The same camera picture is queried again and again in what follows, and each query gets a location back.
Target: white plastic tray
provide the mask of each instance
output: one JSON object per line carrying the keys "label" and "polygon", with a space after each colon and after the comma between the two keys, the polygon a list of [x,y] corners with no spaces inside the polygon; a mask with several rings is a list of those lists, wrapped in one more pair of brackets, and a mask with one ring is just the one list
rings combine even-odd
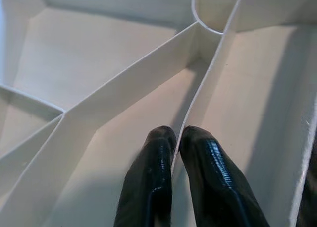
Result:
{"label": "white plastic tray", "polygon": [[[2,0],[4,93],[55,112],[21,118],[26,141],[0,159],[0,226],[112,226],[147,133],[197,125],[270,225],[294,227],[317,124],[317,0],[113,1]],[[172,225],[195,226],[177,154],[173,169]]]}

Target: shiny black rubber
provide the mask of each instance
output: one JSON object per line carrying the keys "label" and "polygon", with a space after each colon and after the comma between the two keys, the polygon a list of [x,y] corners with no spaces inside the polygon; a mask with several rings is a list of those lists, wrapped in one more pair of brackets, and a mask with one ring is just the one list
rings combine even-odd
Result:
{"label": "shiny black rubber", "polygon": [[180,153],[197,227],[269,227],[246,178],[209,132],[185,128]]}
{"label": "shiny black rubber", "polygon": [[170,165],[176,146],[173,130],[152,130],[125,176],[115,227],[170,226],[172,203]]}

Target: white plastic surface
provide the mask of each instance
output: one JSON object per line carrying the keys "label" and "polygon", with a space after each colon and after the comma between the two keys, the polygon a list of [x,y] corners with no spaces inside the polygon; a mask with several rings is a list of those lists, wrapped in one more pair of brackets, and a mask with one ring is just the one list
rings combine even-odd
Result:
{"label": "white plastic surface", "polygon": [[[159,125],[210,131],[270,225],[295,226],[317,125],[317,0],[191,1],[2,0],[0,148],[26,140],[9,154],[29,165],[17,154],[0,183],[1,227],[111,226]],[[190,6],[196,22],[174,36]],[[56,117],[38,104],[65,112],[28,138]],[[172,226],[193,227],[177,155],[173,167]]]}

